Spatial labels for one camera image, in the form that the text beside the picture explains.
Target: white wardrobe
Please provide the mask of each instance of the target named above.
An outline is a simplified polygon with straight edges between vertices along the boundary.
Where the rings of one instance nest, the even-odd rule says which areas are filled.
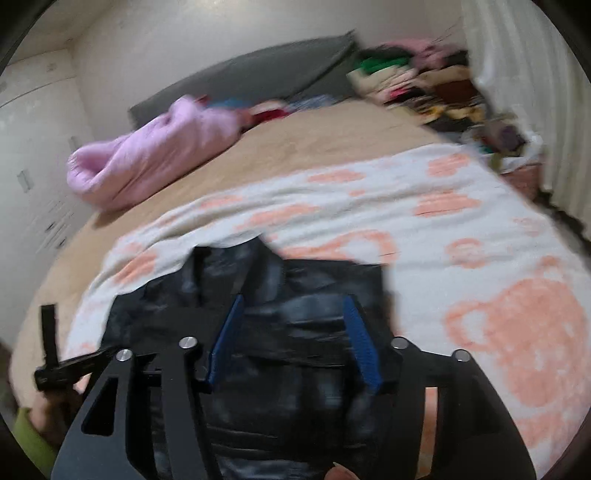
[[[0,341],[11,346],[60,249],[92,210],[66,185],[66,161],[92,133],[67,50],[0,76]]]

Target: gray headboard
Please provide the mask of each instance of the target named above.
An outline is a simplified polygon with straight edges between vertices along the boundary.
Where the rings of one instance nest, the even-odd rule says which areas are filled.
[[[212,102],[237,99],[256,104],[295,101],[316,95],[355,96],[346,74],[355,68],[354,32],[258,50],[194,73],[133,106],[136,128],[143,127],[183,95],[209,95]]]

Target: green sleeve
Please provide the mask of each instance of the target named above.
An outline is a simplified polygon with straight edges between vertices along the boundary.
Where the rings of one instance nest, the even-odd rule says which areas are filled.
[[[19,408],[12,434],[35,466],[49,478],[57,452],[33,428],[29,412],[29,408]]]

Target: white curtain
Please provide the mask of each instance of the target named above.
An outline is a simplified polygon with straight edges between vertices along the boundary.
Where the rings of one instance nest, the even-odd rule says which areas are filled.
[[[473,75],[498,112],[545,145],[542,189],[591,239],[591,83],[531,0],[462,0]]]

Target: green clothing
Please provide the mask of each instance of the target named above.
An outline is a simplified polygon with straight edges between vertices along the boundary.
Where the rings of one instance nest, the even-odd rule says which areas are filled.
[[[37,433],[29,420],[29,408],[19,408],[17,420],[12,428],[15,440],[30,460],[47,478],[56,461],[57,452]]]
[[[393,60],[375,59],[370,57],[359,63],[359,68],[362,69],[367,75],[379,72],[387,67],[404,67],[408,65],[410,59],[408,57],[399,57]]]

